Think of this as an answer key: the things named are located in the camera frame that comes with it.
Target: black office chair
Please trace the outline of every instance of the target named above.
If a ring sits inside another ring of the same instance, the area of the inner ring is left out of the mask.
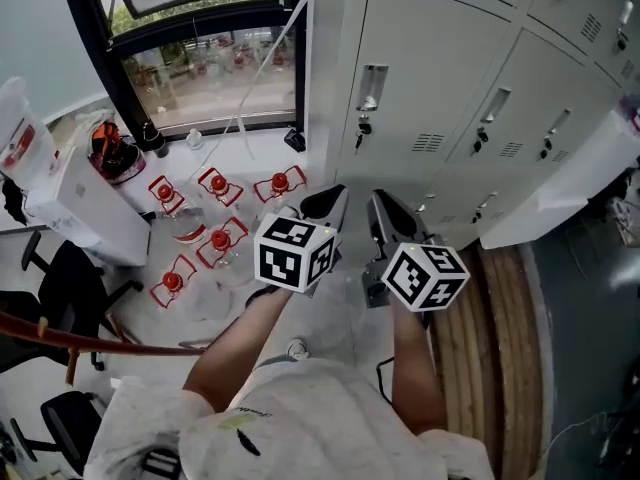
[[[16,419],[11,418],[11,427],[27,456],[38,462],[34,451],[61,452],[73,470],[82,475],[102,422],[91,402],[94,398],[91,393],[69,391],[40,406],[53,443],[27,439]]]
[[[0,292],[0,302],[5,303],[2,311],[32,323],[38,323],[44,316],[51,329],[91,338],[98,336],[98,328],[103,325],[115,336],[115,330],[106,319],[106,311],[130,288],[142,291],[142,284],[129,280],[107,295],[100,279],[104,272],[91,263],[82,249],[65,241],[49,265],[36,253],[40,238],[40,232],[35,231],[22,256],[22,270],[26,271],[33,263],[45,273],[38,290],[40,302],[31,293]],[[0,350],[6,348],[9,353],[2,354],[0,373],[38,356],[49,357],[65,366],[69,362],[67,349],[2,338]],[[91,364],[96,370],[104,370],[104,364],[97,360],[95,353],[91,354]]]

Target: person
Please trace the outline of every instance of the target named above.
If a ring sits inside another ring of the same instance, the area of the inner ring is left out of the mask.
[[[391,405],[355,369],[308,357],[300,339],[254,369],[291,295],[254,298],[182,390],[123,379],[84,478],[493,478],[482,443],[443,430],[426,332],[393,296]]]

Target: white tile floor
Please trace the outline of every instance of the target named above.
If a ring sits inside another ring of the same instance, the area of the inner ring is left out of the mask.
[[[136,278],[145,285],[142,293],[130,292],[115,306],[118,318],[145,344],[176,346],[183,340],[217,336],[242,312],[247,296],[258,286],[249,284],[238,290],[233,308],[224,321],[191,322],[178,312],[160,312],[148,293],[162,268],[180,252],[180,245],[168,239],[156,224],[152,234],[149,265],[144,269],[107,267],[104,277],[107,292],[123,279]],[[43,274],[31,265],[26,273],[20,259],[30,234],[0,236],[0,290],[26,290],[37,294]],[[62,239],[52,231],[43,231],[39,254],[50,261]],[[101,336],[109,333],[101,329]],[[391,315],[388,308],[366,309],[360,283],[360,271],[337,271],[323,278],[313,298],[294,295],[267,341],[260,360],[284,353],[291,337],[305,338],[311,355],[352,365],[377,387],[376,365],[393,354]],[[79,360],[74,389],[111,395],[110,378],[137,375],[149,381],[182,386],[195,358],[134,357],[109,355],[106,371],[96,372],[87,354]],[[49,359],[38,358],[0,374],[0,421],[8,427],[9,418],[18,420],[28,438],[50,440],[40,416],[40,405],[64,392],[65,367]],[[392,366],[383,368],[385,391],[390,394]],[[71,476],[60,454],[37,453],[38,463],[24,461],[22,472],[35,478],[62,468]]]

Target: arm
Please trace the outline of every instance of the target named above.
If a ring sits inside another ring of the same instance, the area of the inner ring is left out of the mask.
[[[419,435],[446,428],[446,408],[436,376],[427,333],[419,315],[390,295],[393,312],[393,408],[402,422]]]
[[[215,412],[226,410],[249,378],[291,295],[279,289],[251,302],[198,359],[183,389],[202,395]]]

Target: light blue wall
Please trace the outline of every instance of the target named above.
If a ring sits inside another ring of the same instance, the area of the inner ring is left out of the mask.
[[[67,0],[0,0],[0,84],[14,75],[45,121],[106,95]]]

